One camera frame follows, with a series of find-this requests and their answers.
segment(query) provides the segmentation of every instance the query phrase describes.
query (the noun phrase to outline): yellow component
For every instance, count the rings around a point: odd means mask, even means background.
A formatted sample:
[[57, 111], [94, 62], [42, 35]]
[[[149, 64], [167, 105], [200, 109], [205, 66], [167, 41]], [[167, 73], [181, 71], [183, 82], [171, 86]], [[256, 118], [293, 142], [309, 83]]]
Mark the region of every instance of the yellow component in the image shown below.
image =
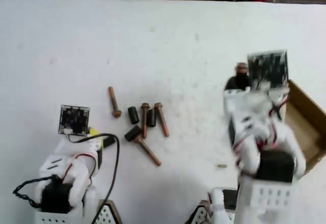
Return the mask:
[[[89, 135], [91, 136], [95, 136], [99, 134], [99, 132], [97, 130], [95, 130], [93, 127], [90, 127], [90, 132], [89, 132]], [[103, 140], [101, 139], [101, 150], [103, 150]]]

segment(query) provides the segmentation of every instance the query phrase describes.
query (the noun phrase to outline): black cylinder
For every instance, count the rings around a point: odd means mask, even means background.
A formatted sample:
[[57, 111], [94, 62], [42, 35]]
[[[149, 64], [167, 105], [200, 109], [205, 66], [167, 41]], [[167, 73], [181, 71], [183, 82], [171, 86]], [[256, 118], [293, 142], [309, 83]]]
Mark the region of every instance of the black cylinder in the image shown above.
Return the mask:
[[155, 109], [150, 109], [147, 111], [147, 126], [155, 127], [156, 126], [156, 111]]
[[136, 107], [128, 108], [128, 114], [129, 114], [130, 122], [132, 124], [137, 124], [139, 122], [139, 117], [138, 117]]
[[132, 130], [128, 131], [127, 134], [125, 134], [125, 138], [127, 139], [128, 142], [134, 140], [136, 136], [142, 134], [142, 129], [135, 125]]

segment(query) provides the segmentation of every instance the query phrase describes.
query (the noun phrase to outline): cardboard box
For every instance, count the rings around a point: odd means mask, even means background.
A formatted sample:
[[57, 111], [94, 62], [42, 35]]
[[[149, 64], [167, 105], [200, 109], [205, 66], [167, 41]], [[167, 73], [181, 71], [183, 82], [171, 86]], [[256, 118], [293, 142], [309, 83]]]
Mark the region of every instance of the cardboard box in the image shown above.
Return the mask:
[[289, 81], [285, 122], [306, 157], [306, 173], [326, 155], [326, 114], [293, 80]]

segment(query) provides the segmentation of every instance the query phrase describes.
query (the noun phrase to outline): tabletop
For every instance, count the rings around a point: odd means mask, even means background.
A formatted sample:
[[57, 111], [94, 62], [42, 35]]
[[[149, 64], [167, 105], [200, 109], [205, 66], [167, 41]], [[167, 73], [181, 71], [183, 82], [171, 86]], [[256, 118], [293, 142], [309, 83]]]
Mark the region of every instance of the tabletop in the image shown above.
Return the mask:
[[[0, 216], [32, 223], [28, 202], [12, 195], [55, 149], [61, 104], [90, 107], [89, 125], [121, 141], [110, 199], [124, 223], [184, 223], [213, 187], [235, 188], [237, 171], [222, 91], [248, 53], [287, 49], [289, 76], [326, 109], [326, 6], [155, 0], [0, 0], [2, 116]], [[115, 119], [107, 88], [123, 114]], [[127, 108], [163, 104], [170, 136], [150, 128], [156, 167], [123, 135]], [[116, 146], [104, 150], [94, 179], [104, 197]], [[216, 164], [227, 164], [217, 169]], [[298, 223], [322, 223], [322, 160], [301, 180]], [[33, 187], [25, 192], [33, 195]]]

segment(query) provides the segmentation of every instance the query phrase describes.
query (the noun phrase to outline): bolt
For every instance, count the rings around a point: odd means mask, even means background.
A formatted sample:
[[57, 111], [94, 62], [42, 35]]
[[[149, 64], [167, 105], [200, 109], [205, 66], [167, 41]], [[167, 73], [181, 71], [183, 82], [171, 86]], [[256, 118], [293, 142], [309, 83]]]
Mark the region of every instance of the bolt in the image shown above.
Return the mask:
[[142, 121], [143, 138], [146, 138], [147, 137], [147, 111], [149, 109], [149, 104], [143, 103], [141, 108], [143, 110], [143, 121]]
[[169, 134], [169, 130], [168, 130], [168, 127], [167, 127], [167, 123], [165, 122], [162, 107], [163, 107], [163, 105], [161, 103], [154, 104], [154, 108], [155, 108], [156, 113], [158, 115], [159, 121], [161, 121], [164, 136], [169, 136], [170, 134]]
[[113, 87], [108, 88], [108, 94], [111, 98], [111, 103], [112, 103], [112, 107], [113, 107], [112, 115], [113, 115], [113, 117], [118, 118], [121, 116], [121, 111], [118, 109], [116, 96], [114, 96]]
[[154, 153], [149, 149], [149, 147], [145, 144], [144, 140], [141, 137], [142, 130], [139, 126], [134, 126], [130, 131], [125, 134], [125, 138], [128, 142], [134, 141], [139, 144], [142, 149], [146, 152], [146, 154], [154, 161], [157, 166], [160, 166], [162, 163], [159, 159], [154, 155]]

